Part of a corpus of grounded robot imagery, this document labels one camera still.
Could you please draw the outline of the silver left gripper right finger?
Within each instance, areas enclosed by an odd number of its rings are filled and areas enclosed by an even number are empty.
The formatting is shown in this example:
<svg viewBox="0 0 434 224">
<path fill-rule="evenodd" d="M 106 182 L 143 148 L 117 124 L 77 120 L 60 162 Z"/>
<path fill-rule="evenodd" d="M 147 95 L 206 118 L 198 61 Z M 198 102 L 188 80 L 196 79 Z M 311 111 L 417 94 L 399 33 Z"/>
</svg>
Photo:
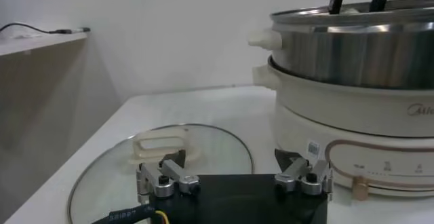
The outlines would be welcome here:
<svg viewBox="0 0 434 224">
<path fill-rule="evenodd" d="M 281 169 L 274 176 L 274 192 L 279 201 L 292 194 L 332 200 L 333 171 L 329 162 L 318 160 L 312 164 L 301 154 L 282 149 L 275 149 L 274 155 Z"/>
</svg>

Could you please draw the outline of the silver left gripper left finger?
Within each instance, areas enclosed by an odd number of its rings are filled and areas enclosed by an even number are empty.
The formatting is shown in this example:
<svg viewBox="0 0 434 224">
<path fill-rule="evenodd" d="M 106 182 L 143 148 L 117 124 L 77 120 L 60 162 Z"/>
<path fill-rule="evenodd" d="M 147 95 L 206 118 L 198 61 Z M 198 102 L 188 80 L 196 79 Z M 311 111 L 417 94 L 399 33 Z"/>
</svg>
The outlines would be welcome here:
<svg viewBox="0 0 434 224">
<path fill-rule="evenodd" d="M 137 198 L 145 204 L 151 196 L 168 199 L 176 193 L 197 195 L 200 192 L 200 179 L 184 169 L 186 151 L 164 155 L 158 164 L 141 163 L 136 169 Z"/>
</svg>

